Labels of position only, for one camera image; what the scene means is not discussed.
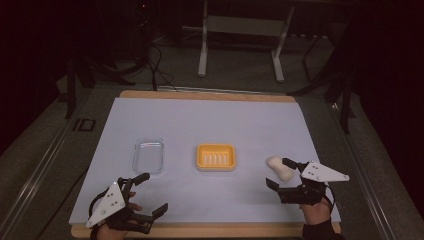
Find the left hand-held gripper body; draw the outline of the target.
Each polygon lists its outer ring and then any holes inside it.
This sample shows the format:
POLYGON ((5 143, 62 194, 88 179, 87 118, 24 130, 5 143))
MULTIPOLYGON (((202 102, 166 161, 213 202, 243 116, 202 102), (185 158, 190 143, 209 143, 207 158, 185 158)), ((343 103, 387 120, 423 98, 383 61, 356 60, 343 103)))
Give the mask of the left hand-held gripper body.
POLYGON ((119 178, 109 188, 98 194, 89 207, 87 228, 107 224, 109 228, 121 231, 150 233, 152 217, 136 214, 129 204, 129 193, 133 179, 119 178))

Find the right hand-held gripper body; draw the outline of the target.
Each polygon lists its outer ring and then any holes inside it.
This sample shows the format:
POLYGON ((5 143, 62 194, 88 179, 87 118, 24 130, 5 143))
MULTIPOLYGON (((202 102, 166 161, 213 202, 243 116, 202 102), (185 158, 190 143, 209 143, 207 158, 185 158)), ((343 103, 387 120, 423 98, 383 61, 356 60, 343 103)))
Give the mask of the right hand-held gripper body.
POLYGON ((277 192, 283 204, 319 203, 326 197, 327 183, 350 180, 343 174, 319 162, 298 163, 301 184, 295 188, 280 188, 277 192))

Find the white soap bar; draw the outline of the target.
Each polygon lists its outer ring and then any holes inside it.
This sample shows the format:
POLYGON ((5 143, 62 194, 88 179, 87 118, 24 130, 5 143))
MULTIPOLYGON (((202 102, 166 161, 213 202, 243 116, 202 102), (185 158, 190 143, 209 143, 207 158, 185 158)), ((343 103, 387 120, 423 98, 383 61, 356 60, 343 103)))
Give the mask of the white soap bar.
POLYGON ((291 168, 284 165, 282 159, 273 156, 267 160, 267 165, 276 173, 282 181, 289 181, 293 178, 294 172, 291 168))

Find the person's left hand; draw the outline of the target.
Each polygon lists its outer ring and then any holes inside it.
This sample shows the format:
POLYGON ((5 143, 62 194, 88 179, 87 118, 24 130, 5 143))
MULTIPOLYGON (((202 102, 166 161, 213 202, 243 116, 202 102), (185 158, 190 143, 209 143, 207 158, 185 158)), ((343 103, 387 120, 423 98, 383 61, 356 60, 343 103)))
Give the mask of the person's left hand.
MULTIPOLYGON (((134 197, 135 195, 136 195, 136 192, 129 193, 130 198, 134 197)), ((141 205, 132 203, 132 202, 130 202, 128 206, 132 210, 136 210, 136 211, 141 211, 143 209, 141 205)), ((99 227, 96 234, 96 238, 97 240, 125 240, 128 233, 129 233, 128 231, 120 231, 120 230, 111 229, 109 228, 107 224, 104 224, 101 227, 99 227)))

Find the person's right hand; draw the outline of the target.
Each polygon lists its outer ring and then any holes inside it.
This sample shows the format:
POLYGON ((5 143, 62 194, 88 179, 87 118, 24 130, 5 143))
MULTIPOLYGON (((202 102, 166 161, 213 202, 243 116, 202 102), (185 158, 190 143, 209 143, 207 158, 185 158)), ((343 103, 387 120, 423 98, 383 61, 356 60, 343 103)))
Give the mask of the person's right hand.
POLYGON ((318 226, 331 222, 331 204, 325 198, 314 205, 300 204, 299 208, 303 212, 307 226, 318 226))

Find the clear plastic tray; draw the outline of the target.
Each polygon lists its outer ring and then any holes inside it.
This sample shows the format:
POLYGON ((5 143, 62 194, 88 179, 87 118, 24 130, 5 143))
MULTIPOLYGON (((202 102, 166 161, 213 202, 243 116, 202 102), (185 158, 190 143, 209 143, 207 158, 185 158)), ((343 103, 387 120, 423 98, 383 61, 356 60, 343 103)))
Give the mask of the clear plastic tray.
POLYGON ((164 141, 142 138, 135 144, 132 169, 135 174, 159 174, 164 167, 164 141))

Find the orange soap dish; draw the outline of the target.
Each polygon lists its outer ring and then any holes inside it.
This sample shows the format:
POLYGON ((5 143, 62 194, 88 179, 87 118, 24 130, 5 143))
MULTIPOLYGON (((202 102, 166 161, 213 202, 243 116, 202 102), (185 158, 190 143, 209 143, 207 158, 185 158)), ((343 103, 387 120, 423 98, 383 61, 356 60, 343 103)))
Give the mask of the orange soap dish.
POLYGON ((201 171, 232 171, 237 165, 231 144, 200 144, 197 146, 196 166, 201 171))

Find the black metal stand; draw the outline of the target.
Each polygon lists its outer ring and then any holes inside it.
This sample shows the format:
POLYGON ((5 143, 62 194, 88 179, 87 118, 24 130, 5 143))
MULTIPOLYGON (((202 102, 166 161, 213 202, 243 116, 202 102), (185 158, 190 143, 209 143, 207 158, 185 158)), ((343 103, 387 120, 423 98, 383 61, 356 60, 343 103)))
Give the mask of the black metal stand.
POLYGON ((303 96, 327 85, 324 100, 329 104, 336 104, 338 100, 341 101, 339 123, 345 134, 350 133, 349 116, 354 73, 350 63, 353 59, 353 54, 349 52, 349 37, 347 33, 343 33, 329 59, 313 77, 312 82, 303 88, 288 93, 288 96, 303 96))
POLYGON ((66 92, 61 93, 59 100, 67 103, 66 119, 69 119, 76 109, 76 79, 79 79, 84 87, 92 88, 95 78, 92 71, 103 74, 107 78, 120 85, 133 86, 133 82, 124 79, 125 75, 140 70, 141 66, 135 64, 123 70, 112 70, 87 56, 69 58, 66 62, 66 92))

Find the pale lilac table mat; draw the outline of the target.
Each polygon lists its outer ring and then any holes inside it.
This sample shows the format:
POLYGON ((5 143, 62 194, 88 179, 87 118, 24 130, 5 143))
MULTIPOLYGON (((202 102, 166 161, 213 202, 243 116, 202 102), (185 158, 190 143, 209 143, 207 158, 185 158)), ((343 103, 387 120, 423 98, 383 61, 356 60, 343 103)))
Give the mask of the pale lilac table mat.
POLYGON ((300 222, 296 205, 282 204, 267 180, 277 178, 266 161, 317 160, 296 103, 118 98, 114 101, 87 176, 69 219, 83 224, 93 198, 118 178, 135 175, 140 139, 164 142, 164 167, 138 186, 135 200, 150 213, 167 204, 163 223, 300 222), (235 149, 229 172, 200 171, 200 144, 235 149))

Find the white metal stand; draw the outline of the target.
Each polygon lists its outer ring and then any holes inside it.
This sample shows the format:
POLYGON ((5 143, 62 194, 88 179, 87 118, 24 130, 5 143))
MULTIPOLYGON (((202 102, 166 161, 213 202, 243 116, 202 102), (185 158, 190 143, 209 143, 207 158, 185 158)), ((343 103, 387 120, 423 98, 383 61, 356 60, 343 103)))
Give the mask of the white metal stand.
POLYGON ((285 77, 280 61, 280 55, 282 53, 284 42, 288 36, 288 30, 291 25, 291 20, 295 11, 295 7, 288 7, 288 10, 284 14, 283 20, 254 19, 210 15, 208 10, 209 1, 210 0, 202 0, 202 27, 200 28, 201 49, 197 75, 199 77, 205 77, 207 73, 209 32, 258 35, 278 38, 277 46, 271 51, 271 60, 276 81, 279 83, 284 82, 285 77))

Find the grey metal floor rail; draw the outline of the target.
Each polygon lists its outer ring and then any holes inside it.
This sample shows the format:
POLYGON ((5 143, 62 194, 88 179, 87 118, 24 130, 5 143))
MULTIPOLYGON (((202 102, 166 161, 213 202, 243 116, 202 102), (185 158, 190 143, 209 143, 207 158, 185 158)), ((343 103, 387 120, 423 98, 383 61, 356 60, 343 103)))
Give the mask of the grey metal floor rail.
POLYGON ((339 126, 339 117, 341 116, 341 109, 338 107, 337 104, 328 104, 327 107, 329 108, 332 119, 335 121, 336 126, 341 132, 344 143, 347 145, 349 158, 352 161, 352 167, 356 176, 356 180, 360 185, 360 188, 363 192, 363 196, 365 198, 365 201, 368 205, 368 208, 382 240, 396 240, 392 227, 388 222, 386 214, 384 213, 384 210, 380 204, 376 192, 374 191, 370 179, 365 171, 363 161, 358 152, 358 147, 354 143, 352 135, 346 134, 343 128, 339 126))
POLYGON ((69 218, 91 161, 78 110, 45 110, 0 156, 0 240, 76 240, 69 218))

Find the black rectangular floor frame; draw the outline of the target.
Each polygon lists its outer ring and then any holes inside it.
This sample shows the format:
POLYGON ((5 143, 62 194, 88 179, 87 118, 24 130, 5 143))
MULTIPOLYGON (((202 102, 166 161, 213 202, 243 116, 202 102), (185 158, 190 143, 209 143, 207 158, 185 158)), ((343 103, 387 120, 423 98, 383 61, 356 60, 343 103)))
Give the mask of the black rectangular floor frame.
POLYGON ((73 131, 90 132, 93 131, 96 125, 94 119, 78 118, 72 128, 73 131))

